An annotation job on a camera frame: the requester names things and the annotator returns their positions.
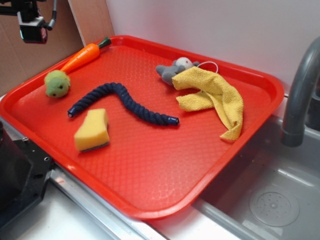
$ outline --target tray rim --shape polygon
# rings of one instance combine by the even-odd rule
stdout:
[[[192,56],[190,57],[191,61],[197,61],[198,59],[210,59],[211,61],[216,62],[219,67],[223,66],[223,69],[228,69],[228,71],[239,71],[245,73],[247,72],[250,75],[256,75],[260,76],[263,79],[267,80],[265,83],[266,89],[273,88],[273,95],[270,95],[270,101],[271,103],[269,106],[263,111],[262,114],[260,114],[255,121],[246,129],[245,132],[243,132],[240,136],[240,138],[235,141],[232,144],[233,149],[237,149],[237,152],[250,140],[250,138],[258,131],[258,129],[265,123],[265,121],[272,115],[272,112],[280,105],[280,103],[283,101],[284,98],[284,88],[280,81],[275,78],[274,76],[257,71],[254,69],[250,69],[247,67],[239,66],[233,63],[221,61],[218,59],[214,59],[212,57],[207,57],[203,55],[199,55],[196,53],[188,52],[185,50],[181,50],[178,48],[166,46],[160,43],[155,43],[149,40],[144,40],[141,38],[133,37],[133,36],[128,36],[128,35],[118,35],[118,36],[112,36],[110,37],[112,44],[111,46],[122,46],[128,43],[135,43],[138,44],[135,46],[135,48],[144,50],[146,51],[146,48],[151,49],[154,51],[154,49],[161,49],[161,54],[157,54],[157,56],[164,57],[166,59],[177,59],[179,57],[185,57],[185,56]],[[14,128],[16,128],[19,132],[21,132],[23,135],[28,136],[28,138],[32,139],[35,141],[41,148],[46,149],[48,147],[48,143],[46,143],[41,137],[37,135],[36,132],[32,131],[28,127],[24,126],[21,124],[21,122],[14,118],[10,114],[10,107],[12,107],[21,97],[24,97],[26,94],[32,92],[33,90],[41,87],[44,83],[40,81],[36,81],[39,78],[43,78],[48,72],[55,70],[55,69],[60,69],[67,61],[70,59],[70,57],[67,57],[66,59],[58,62],[57,64],[49,67],[48,69],[40,72],[39,74],[35,75],[34,77],[30,78],[26,82],[22,83],[21,85],[15,87],[14,89],[10,90],[0,101],[0,115],[3,117],[4,120],[6,120],[9,124],[11,124]],[[50,150],[46,150],[52,157],[55,159],[55,156],[63,157],[63,153],[56,151],[54,148],[50,148]],[[233,151],[227,151],[225,152],[221,158],[217,160],[217,162],[212,166],[207,174],[205,174],[195,185],[194,188],[192,188],[191,191],[189,191],[183,199],[180,201],[176,202],[175,204],[158,209],[158,210],[143,210],[143,209],[138,209],[135,206],[133,206],[130,202],[128,202],[126,199],[124,199],[122,196],[120,196],[118,193],[113,191],[111,188],[108,186],[102,184],[101,182],[96,182],[96,180],[90,175],[89,179],[91,179],[94,184],[91,184],[90,187],[94,192],[96,192],[98,195],[101,195],[101,192],[108,192],[110,194],[116,194],[117,201],[111,201],[110,203],[115,206],[116,208],[120,209],[123,211],[125,214],[138,218],[141,220],[151,220],[151,219],[159,219],[163,218],[169,215],[172,215],[187,206],[189,206],[198,196],[199,194],[203,191],[203,189],[214,179],[214,177],[223,169],[223,167],[217,167],[218,166],[226,166],[231,159],[235,156],[235,152]],[[88,175],[85,174],[85,171],[83,169],[75,168],[75,169],[66,169],[69,171],[70,174],[75,176],[79,181],[83,179],[82,177],[85,177],[88,179]]]

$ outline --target gray stuffed animal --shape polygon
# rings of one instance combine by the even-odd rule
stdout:
[[[162,77],[162,80],[166,84],[173,86],[172,78],[175,75],[198,65],[198,61],[192,63],[188,58],[180,57],[179,59],[173,61],[172,66],[158,65],[156,66],[155,70]]]

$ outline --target black device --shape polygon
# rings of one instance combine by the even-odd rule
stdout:
[[[46,22],[40,14],[37,1],[46,0],[0,0],[0,4],[11,3],[11,6],[0,6],[0,15],[17,16],[21,38],[25,43],[45,44],[48,31],[51,31],[57,19],[57,0],[53,2],[52,19]]]
[[[32,140],[12,140],[0,122],[0,232],[43,200],[53,163]]]

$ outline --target sink drain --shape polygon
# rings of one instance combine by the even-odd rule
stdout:
[[[293,223],[300,209],[295,196],[276,186],[256,190],[250,198],[249,206],[258,221],[272,227]]]

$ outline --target stainless steel sink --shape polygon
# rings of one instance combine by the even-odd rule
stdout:
[[[200,196],[195,207],[241,239],[320,239],[320,135],[280,143],[272,116]]]

